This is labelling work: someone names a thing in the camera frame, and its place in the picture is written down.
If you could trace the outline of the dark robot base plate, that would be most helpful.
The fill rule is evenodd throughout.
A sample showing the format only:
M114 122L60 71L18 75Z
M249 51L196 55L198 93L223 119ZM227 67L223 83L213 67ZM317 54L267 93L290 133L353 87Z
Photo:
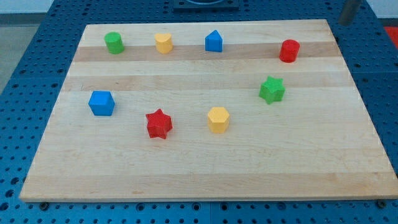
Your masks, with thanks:
M239 9L240 0L172 0L174 11Z

